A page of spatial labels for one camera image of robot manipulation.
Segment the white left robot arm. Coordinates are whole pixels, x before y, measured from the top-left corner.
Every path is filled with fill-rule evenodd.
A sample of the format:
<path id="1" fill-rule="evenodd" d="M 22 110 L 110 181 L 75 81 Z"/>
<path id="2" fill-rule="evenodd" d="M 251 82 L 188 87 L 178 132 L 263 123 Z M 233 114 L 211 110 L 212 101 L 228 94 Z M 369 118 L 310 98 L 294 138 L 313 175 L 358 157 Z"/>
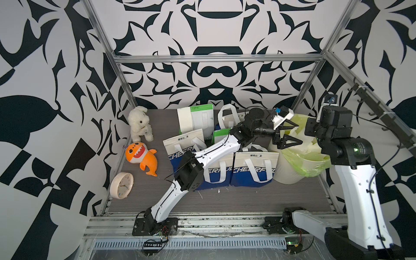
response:
<path id="1" fill-rule="evenodd" d="M 201 186 L 208 167 L 247 147 L 256 137 L 271 137 L 272 143 L 281 150 L 301 145 L 302 141 L 297 138 L 280 135 L 281 130 L 297 127 L 291 121 L 294 114 L 292 109 L 285 106 L 276 109 L 276 114 L 271 119 L 273 126 L 269 127 L 263 119 L 264 110 L 253 108 L 245 115 L 244 121 L 234 126 L 220 142 L 199 152 L 185 152 L 179 168 L 173 172 L 174 180 L 169 189 L 154 206 L 142 211 L 143 217 L 137 217 L 133 235 L 152 236 L 169 227 L 167 219 L 170 212 L 188 192 Z"/>

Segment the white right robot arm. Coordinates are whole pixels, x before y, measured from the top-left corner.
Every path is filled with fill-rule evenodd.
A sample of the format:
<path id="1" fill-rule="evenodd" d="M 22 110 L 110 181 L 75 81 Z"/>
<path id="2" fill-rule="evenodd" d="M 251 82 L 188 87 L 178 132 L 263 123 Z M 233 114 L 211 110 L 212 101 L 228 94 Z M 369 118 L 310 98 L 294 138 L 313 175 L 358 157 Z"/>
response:
<path id="1" fill-rule="evenodd" d="M 337 260 L 403 260 L 402 247 L 393 243 L 385 226 L 376 185 L 373 147 L 353 138 L 351 110 L 323 106 L 318 119 L 309 118 L 304 133 L 315 137 L 338 174 L 347 208 L 347 225 L 323 220 L 302 207 L 285 208 L 278 224 L 265 220 L 272 232 L 304 230 L 323 241 Z"/>

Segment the white receipt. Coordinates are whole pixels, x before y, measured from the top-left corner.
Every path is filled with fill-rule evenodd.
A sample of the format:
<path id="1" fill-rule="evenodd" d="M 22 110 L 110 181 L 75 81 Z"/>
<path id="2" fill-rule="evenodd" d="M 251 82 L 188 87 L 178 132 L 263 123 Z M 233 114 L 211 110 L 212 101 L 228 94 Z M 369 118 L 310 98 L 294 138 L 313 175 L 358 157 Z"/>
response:
<path id="1" fill-rule="evenodd" d="M 193 131 L 194 128 L 191 107 L 178 108 L 177 114 L 181 134 Z"/>

